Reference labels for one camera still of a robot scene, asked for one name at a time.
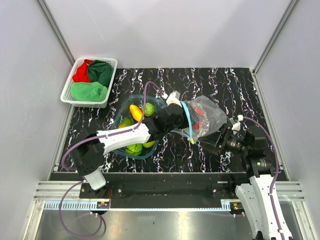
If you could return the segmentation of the green fake apple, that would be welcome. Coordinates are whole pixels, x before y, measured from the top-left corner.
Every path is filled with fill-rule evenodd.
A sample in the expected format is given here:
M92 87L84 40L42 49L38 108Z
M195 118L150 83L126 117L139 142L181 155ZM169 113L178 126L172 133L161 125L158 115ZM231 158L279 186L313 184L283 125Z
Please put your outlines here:
M131 144L125 147L127 154L132 156L139 156L143 151L143 145L141 143Z

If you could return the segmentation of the green orange fake mango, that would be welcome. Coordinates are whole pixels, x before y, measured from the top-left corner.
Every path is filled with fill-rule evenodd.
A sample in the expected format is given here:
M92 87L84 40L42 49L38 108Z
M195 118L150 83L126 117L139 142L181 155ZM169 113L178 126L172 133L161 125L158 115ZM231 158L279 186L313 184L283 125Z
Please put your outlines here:
M131 119L129 118L129 117L123 117L122 118L122 121L121 121L121 123L119 124L119 126L118 126L118 129L120 129L120 128L126 128L126 127L129 127L129 126L131 126L133 123L132 123L132 121L131 121Z

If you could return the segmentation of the red fake pepper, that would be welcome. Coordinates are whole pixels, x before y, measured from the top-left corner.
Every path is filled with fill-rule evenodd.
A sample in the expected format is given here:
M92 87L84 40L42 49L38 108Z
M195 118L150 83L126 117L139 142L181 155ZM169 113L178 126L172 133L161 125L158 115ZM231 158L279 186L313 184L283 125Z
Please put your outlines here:
M193 130L199 130L206 121L206 112L198 107L192 110L191 126Z

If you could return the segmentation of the green fake pear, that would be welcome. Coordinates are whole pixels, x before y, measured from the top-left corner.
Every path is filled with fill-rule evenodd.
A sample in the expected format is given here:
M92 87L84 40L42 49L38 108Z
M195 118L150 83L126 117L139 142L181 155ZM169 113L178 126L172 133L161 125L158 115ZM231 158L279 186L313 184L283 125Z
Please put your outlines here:
M155 144L155 141L150 141L150 142L143 143L142 146L144 148L151 148L154 144Z

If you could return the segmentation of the clear zip top bag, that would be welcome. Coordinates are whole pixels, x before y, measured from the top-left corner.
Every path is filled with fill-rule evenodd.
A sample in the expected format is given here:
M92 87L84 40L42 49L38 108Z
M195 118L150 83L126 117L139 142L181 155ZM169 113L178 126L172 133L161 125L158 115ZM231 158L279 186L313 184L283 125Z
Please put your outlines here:
M191 143L218 132L228 121L225 112L204 95L181 101L180 104L184 122L173 132L186 137Z

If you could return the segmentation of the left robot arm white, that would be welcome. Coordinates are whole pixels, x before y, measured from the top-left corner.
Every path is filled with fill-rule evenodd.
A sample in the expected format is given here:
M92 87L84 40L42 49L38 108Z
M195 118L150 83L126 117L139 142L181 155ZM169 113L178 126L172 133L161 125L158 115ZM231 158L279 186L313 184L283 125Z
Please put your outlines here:
M89 184L90 192L97 198L103 198L108 193L107 180L100 170L104 155L129 145L157 141L168 132L180 128L185 116L181 105L171 103L142 122L90 134L73 145L66 155L71 156L75 170L83 182Z

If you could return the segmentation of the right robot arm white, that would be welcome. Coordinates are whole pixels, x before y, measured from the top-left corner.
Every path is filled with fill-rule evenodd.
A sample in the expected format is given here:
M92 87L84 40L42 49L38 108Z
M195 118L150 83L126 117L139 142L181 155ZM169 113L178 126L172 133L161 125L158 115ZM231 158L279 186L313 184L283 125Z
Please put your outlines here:
M276 173L265 155L267 132L262 127L249 128L244 138L236 136L230 124L199 139L203 148L212 154L231 152L239 155L246 179L231 177L226 189L238 198L249 221L254 240L291 240L276 190Z

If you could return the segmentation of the green fake vegetable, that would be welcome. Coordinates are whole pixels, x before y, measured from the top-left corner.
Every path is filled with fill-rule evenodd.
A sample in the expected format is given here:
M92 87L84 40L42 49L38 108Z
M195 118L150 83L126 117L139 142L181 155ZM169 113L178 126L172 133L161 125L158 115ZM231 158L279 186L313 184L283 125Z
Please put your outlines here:
M156 107L147 102L143 107L142 107L142 112L144 113L145 117L151 117L156 111Z

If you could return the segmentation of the yellow orange fake mango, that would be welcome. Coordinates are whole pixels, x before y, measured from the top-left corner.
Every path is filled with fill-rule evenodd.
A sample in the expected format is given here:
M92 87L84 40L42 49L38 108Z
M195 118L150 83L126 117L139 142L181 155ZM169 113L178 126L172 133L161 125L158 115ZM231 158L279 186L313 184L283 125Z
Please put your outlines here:
M142 110L138 107L138 106L136 106L136 105L134 105L134 104L131 104L130 106L129 106L129 111L130 111L130 114L131 114L131 116L132 116L132 118L136 121L136 122L140 122L141 120L143 120L144 119L144 114L143 114L143 112L142 112Z

